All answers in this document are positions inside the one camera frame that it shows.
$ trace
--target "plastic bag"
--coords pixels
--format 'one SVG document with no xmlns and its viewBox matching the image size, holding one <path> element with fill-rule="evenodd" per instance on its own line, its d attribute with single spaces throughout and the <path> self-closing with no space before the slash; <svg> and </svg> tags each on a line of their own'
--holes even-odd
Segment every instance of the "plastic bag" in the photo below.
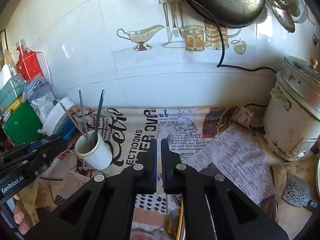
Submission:
<svg viewBox="0 0 320 240">
<path fill-rule="evenodd" d="M 50 91 L 45 96 L 32 100 L 30 105 L 36 112 L 42 124 L 45 124 L 47 116 L 51 112 L 52 108 L 58 103 L 58 100 L 54 97 Z"/>
<path fill-rule="evenodd" d="M 44 97 L 49 92 L 51 92 L 49 81 L 39 73 L 27 81 L 22 94 L 22 102 L 31 103 L 32 100 Z"/>
</svg>

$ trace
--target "tissue box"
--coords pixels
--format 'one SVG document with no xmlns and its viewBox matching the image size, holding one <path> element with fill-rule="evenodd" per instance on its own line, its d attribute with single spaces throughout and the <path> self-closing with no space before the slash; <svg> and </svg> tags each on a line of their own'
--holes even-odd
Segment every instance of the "tissue box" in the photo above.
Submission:
<svg viewBox="0 0 320 240">
<path fill-rule="evenodd" d="M 21 74 L 14 75 L 0 90 L 0 110 L 4 112 L 23 92 L 25 79 Z"/>
</svg>

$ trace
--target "rice cooker handle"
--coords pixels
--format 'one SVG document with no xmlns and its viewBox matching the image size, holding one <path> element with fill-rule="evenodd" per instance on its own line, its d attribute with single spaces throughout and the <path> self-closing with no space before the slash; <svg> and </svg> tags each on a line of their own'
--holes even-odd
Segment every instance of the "rice cooker handle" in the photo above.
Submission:
<svg viewBox="0 0 320 240">
<path fill-rule="evenodd" d="M 313 57 L 310 57 L 310 67 L 316 70 L 316 66 L 318 65 L 318 61 L 315 60 Z"/>
<path fill-rule="evenodd" d="M 270 91 L 270 94 L 274 100 L 279 104 L 283 105 L 286 110 L 289 110 L 291 107 L 290 101 L 285 97 L 285 95 L 280 91 L 279 88 L 273 88 Z"/>
</svg>

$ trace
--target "newspaper print tablecloth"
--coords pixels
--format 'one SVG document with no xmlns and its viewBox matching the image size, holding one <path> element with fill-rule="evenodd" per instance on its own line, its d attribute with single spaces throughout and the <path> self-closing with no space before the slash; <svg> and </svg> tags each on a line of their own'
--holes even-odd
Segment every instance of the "newspaper print tablecloth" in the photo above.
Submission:
<svg viewBox="0 0 320 240">
<path fill-rule="evenodd" d="M 145 239 L 143 237 L 170 239 L 164 232 L 164 223 L 167 219 L 166 205 L 173 223 L 179 215 L 179 196 L 169 195 L 166 199 L 162 188 L 161 139 L 167 138 L 170 150 L 179 153 L 181 160 L 184 161 L 199 152 L 231 125 L 231 115 L 235 109 L 234 107 L 103 109 L 99 124 L 100 132 L 114 156 L 112 164 L 102 171 L 106 175 L 119 174 L 124 168 L 134 165 L 137 154 L 149 149 L 150 139 L 156 138 L 158 141 L 157 194 L 137 195 L 132 240 Z M 96 113 L 89 112 L 88 116 L 94 123 Z M 38 218 L 41 220 L 98 173 L 100 172 L 85 165 L 72 153 L 56 158 L 39 179 L 35 203 Z M 36 215 L 33 216 L 35 222 L 38 219 Z"/>
</svg>

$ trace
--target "knife illustration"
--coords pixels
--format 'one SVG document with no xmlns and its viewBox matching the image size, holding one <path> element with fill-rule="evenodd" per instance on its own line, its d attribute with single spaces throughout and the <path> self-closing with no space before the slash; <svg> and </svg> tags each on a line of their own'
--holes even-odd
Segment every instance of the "knife illustration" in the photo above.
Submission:
<svg viewBox="0 0 320 240">
<path fill-rule="evenodd" d="M 164 10 L 165 23 L 167 25 L 168 43 L 170 43 L 172 38 L 172 33 L 170 31 L 169 18 L 168 18 L 168 6 L 166 3 L 163 4 L 163 10 Z"/>
<path fill-rule="evenodd" d="M 303 179 L 288 173 L 287 185 L 282 199 L 296 207 L 306 207 L 313 211 L 318 203 L 311 199 L 310 185 Z"/>
</svg>

